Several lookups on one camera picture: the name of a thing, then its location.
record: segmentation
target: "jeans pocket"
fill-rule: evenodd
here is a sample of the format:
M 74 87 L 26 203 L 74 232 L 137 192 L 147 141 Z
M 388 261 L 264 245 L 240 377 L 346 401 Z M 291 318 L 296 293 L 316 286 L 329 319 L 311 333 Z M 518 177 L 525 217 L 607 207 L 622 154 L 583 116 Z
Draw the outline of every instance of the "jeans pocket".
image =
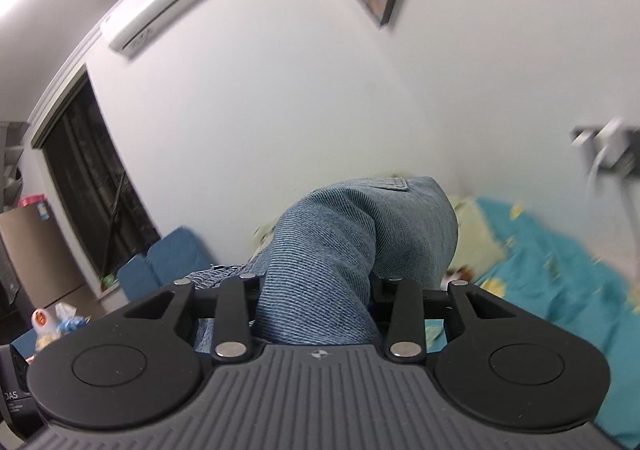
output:
M 382 190 L 396 190 L 400 192 L 406 192 L 409 189 L 409 185 L 405 179 L 401 177 L 363 177 L 361 179 L 352 179 L 343 183 L 338 183 L 340 186 L 368 186 L 370 188 L 380 188 Z

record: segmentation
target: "white wall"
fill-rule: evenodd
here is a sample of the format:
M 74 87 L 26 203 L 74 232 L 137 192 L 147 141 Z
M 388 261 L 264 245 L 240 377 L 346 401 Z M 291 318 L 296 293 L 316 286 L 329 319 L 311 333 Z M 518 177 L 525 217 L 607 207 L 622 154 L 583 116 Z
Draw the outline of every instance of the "white wall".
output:
M 404 0 L 386 44 L 404 81 L 446 115 L 462 185 L 518 201 L 622 264 L 615 186 L 585 199 L 575 125 L 640 125 L 640 0 Z
M 206 0 L 139 57 L 98 40 L 97 99 L 161 234 L 219 261 L 319 186 L 404 171 L 457 190 L 435 104 L 412 97 L 355 0 Z

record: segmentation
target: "sticker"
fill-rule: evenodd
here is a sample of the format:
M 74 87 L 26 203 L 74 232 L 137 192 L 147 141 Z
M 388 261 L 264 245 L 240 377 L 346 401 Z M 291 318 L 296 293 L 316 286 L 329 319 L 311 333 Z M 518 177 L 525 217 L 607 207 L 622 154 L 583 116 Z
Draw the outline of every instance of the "sticker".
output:
M 40 214 L 40 220 L 41 221 L 46 221 L 47 219 L 49 219 L 49 211 L 47 210 L 47 205 L 44 204 L 41 201 L 36 206 L 38 207 L 38 213 Z

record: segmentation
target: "black device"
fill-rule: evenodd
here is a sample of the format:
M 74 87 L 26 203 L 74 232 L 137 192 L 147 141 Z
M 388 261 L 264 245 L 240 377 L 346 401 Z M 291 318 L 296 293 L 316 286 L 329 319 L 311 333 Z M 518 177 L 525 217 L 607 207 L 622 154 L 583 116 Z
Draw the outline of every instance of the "black device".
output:
M 252 274 L 206 290 L 182 279 L 47 346 L 20 385 L 44 420 L 24 448 L 619 448 L 593 424 L 602 354 L 465 281 L 372 275 L 382 341 L 359 346 L 252 337 L 259 294 Z M 210 354 L 191 347 L 198 318 L 215 318 Z M 427 318 L 444 320 L 439 353 Z

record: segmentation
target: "denim fabric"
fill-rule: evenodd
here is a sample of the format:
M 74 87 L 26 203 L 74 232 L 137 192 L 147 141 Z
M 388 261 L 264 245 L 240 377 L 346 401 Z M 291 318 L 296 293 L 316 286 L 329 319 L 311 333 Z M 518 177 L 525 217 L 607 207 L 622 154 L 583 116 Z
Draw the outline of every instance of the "denim fabric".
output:
M 286 344 L 374 342 L 369 274 L 436 289 L 453 258 L 458 223 L 430 177 L 370 178 L 321 188 L 287 210 L 270 245 L 245 266 L 190 275 L 211 287 L 241 273 L 264 275 L 253 332 Z M 209 351 L 211 322 L 196 348 Z

